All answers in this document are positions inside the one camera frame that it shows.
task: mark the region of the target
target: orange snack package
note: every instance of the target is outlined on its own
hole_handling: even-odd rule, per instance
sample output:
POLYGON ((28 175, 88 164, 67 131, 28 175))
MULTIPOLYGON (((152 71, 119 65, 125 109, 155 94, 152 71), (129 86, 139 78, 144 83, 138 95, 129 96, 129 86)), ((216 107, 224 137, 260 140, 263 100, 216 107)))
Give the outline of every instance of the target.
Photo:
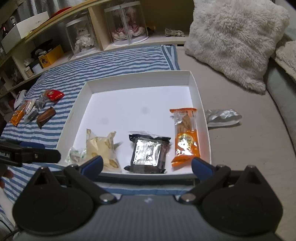
POLYGON ((10 122, 14 125, 17 126, 20 122, 20 120, 24 117, 25 115, 25 108, 27 106, 27 101, 24 101, 24 103, 17 108, 17 110, 13 113, 10 122))
POLYGON ((181 165, 200 157, 195 122, 195 108, 170 109, 175 121, 175 158, 172 166, 181 165))

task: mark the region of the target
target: bed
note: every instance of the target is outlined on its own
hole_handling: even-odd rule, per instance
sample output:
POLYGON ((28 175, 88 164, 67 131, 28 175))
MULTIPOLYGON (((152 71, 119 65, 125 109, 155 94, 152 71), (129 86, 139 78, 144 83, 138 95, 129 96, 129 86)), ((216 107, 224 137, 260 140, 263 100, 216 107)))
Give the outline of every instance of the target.
MULTIPOLYGON (((167 62, 163 68, 174 69, 170 66, 174 62, 176 69, 190 70, 198 83, 205 109, 233 108, 243 116, 239 125, 209 130, 212 164, 225 164, 233 170, 242 170, 248 164, 256 165, 278 195, 284 208, 277 234, 284 240, 294 241, 296 239, 294 212, 296 158, 284 122, 269 93, 258 95, 242 89, 209 66, 187 56, 183 47, 166 46, 165 49, 159 52, 160 56, 165 56, 162 58, 163 61, 167 62)), ((36 168, 38 168, 36 165, 25 165, 23 169, 11 167, 19 178, 5 180, 5 194, 11 195, 10 202, 14 202, 22 190, 19 186, 20 180, 25 186, 36 168)), ((194 183, 154 186, 112 183, 99 183, 99 185, 118 194, 180 195, 191 189, 194 183)))
MULTIPOLYGON (((23 120, 17 127, 8 123, 4 128, 1 138, 17 139, 20 141, 36 142, 45 145, 46 148, 54 149, 57 146, 59 136, 69 112, 79 94, 81 88, 88 80, 119 74, 138 73, 157 70, 179 70, 176 47, 169 45, 157 45, 149 47, 138 47, 109 53, 101 53, 79 61, 64 64, 52 68, 44 73, 28 91, 26 99, 38 98, 46 89, 57 89, 65 96, 54 108, 56 115, 39 129, 36 122, 24 124, 23 120)), ((46 164, 51 171, 60 170, 55 164, 46 164)), ((14 173, 12 179, 5 179, 4 195, 0 199, 0 220, 13 229, 14 221, 11 208, 27 182, 40 167, 38 164, 24 164, 23 167, 9 167, 14 173)), ((97 182, 108 192, 117 197, 122 194, 159 194, 159 195, 181 195, 192 188, 192 183, 186 185, 125 185, 106 182, 97 182)), ((0 232, 8 231, 7 227, 1 228, 0 232)))

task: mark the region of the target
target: fluffy white pillow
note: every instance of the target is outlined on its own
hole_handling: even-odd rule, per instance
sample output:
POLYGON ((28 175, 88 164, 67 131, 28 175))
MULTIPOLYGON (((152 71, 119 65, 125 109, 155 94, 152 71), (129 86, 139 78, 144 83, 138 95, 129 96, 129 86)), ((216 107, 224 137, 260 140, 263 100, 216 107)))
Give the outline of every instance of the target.
POLYGON ((271 0, 194 0, 186 53, 243 87, 265 92, 263 75, 289 24, 271 0))

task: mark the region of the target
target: white doll figure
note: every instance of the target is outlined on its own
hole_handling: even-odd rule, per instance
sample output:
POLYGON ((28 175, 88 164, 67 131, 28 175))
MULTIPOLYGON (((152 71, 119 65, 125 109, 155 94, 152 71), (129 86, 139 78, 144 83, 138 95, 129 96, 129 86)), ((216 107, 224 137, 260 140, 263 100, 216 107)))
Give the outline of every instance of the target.
POLYGON ((86 28, 86 24, 75 26, 76 27, 76 43, 75 43, 75 53, 80 53, 83 51, 87 51, 94 47, 94 40, 91 37, 91 34, 88 32, 86 28))

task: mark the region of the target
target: black snack package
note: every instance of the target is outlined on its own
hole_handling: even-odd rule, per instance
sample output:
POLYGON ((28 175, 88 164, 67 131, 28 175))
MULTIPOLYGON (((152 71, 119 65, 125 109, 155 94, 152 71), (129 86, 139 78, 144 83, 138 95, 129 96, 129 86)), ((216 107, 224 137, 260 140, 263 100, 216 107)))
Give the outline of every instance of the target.
POLYGON ((170 138, 148 133, 133 133, 129 139, 135 143, 131 165, 124 169, 133 173, 161 174, 165 171, 165 157, 170 138))

